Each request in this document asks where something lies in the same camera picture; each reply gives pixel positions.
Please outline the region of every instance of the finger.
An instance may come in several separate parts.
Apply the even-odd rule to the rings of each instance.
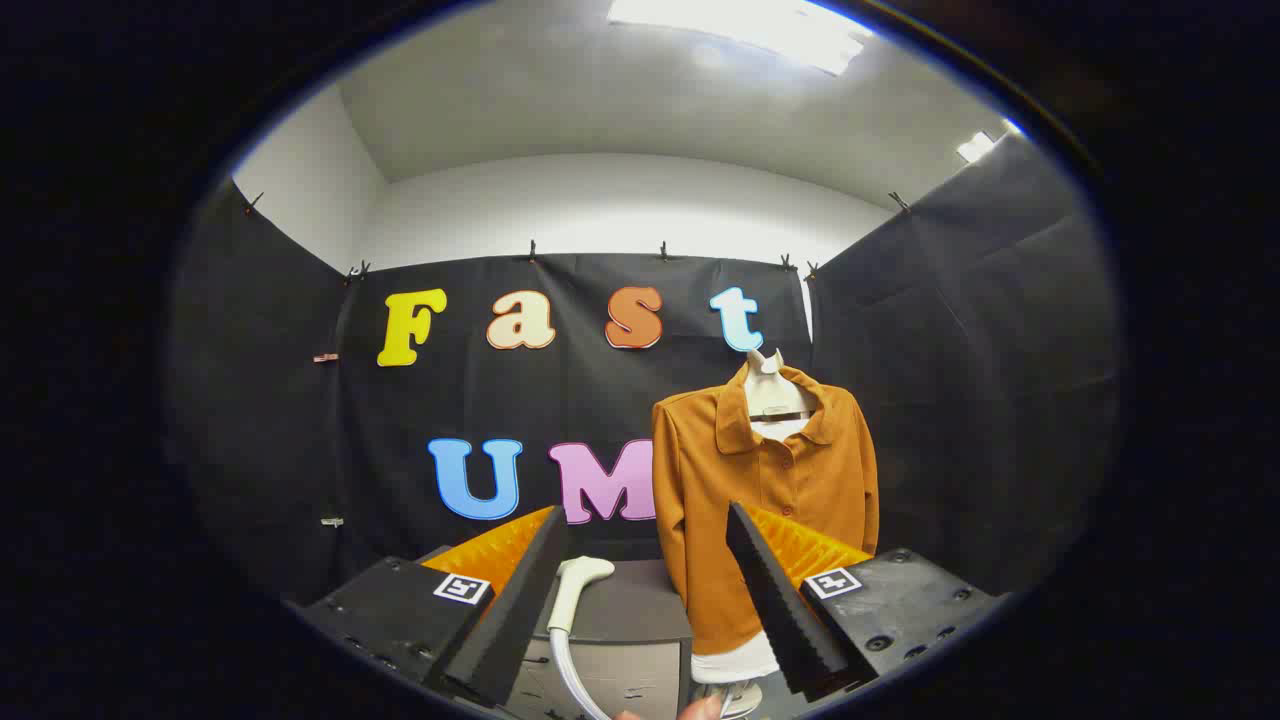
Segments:
[[[710,696],[689,703],[677,720],[719,720],[719,696]]]

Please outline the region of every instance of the hand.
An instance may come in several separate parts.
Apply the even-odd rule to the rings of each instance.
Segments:
[[[719,720],[721,702],[718,696],[704,697],[698,702],[689,703],[676,720]],[[623,710],[613,720],[648,720],[635,712]]]

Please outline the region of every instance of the black curtain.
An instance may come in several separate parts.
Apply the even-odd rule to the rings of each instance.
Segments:
[[[987,592],[1080,533],[1123,425],[1103,237],[1053,161],[1009,135],[812,283],[814,370],[861,405],[881,547]]]
[[[604,336],[609,297],[626,286],[654,287],[662,296],[662,338],[646,350],[618,350]],[[723,384],[742,365],[744,354],[726,343],[709,305],[730,287],[759,305],[749,323],[764,334],[760,350],[780,348],[787,364],[808,370],[812,343],[800,283],[778,265],[602,254],[539,255],[534,263],[479,258],[369,273],[355,286],[339,343],[346,529],[378,553],[412,557],[562,503],[552,446],[585,443],[612,471],[628,441],[650,438],[655,402]],[[379,366],[387,297],[434,288],[445,291],[448,304],[433,314],[428,341],[413,346],[416,361]],[[522,290],[549,299],[556,338],[539,350],[495,350],[485,334],[493,304]],[[522,443],[520,501],[511,516],[474,520],[444,505],[426,450],[439,438],[471,445],[466,477],[481,500],[497,488],[483,443]],[[602,509],[585,507],[593,519],[570,528],[571,552],[611,560],[662,556],[653,520],[618,512],[605,520]]]
[[[713,295],[742,288],[759,305],[763,351],[808,370],[812,352],[796,274],[778,265],[644,255],[481,258],[340,273],[289,240],[230,182],[193,223],[175,269],[165,352],[168,438],[205,530],[261,588],[308,603],[385,555],[415,557],[563,501],[557,443],[585,443],[612,471],[628,441],[648,439],[654,402],[726,382],[744,363],[728,347]],[[662,338],[611,347],[609,297],[662,295]],[[376,363],[388,295],[442,288],[428,341],[408,366]],[[495,350],[493,302],[534,290],[552,304],[545,348]],[[332,363],[315,355],[337,352]],[[517,510],[498,520],[442,501],[428,442],[465,439],[467,484],[495,491],[488,439],[522,443]],[[620,507],[625,503],[623,498]],[[573,552],[660,557],[653,520],[572,527]],[[340,518],[338,527],[323,524]]]
[[[334,368],[312,361],[334,348],[343,275],[246,208],[223,183],[174,269],[166,439],[205,532],[259,587],[308,602],[351,562],[320,524],[339,515]]]

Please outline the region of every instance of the pink letter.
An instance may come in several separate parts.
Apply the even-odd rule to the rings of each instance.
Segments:
[[[570,525],[591,521],[591,512],[582,505],[582,493],[591,501],[600,518],[613,518],[613,511],[627,493],[622,507],[625,520],[653,520],[653,441],[634,439],[622,446],[612,473],[595,460],[591,448],[581,442],[562,442],[548,455],[561,466],[564,491],[564,516]]]

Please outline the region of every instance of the orange shirt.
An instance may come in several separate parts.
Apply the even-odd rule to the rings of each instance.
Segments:
[[[762,630],[724,541],[730,501],[785,515],[876,555],[879,492],[867,420],[849,391],[795,368],[782,377],[819,407],[785,442],[751,429],[748,366],[723,386],[653,406],[653,500],[667,570],[685,602],[695,655],[718,655]]]

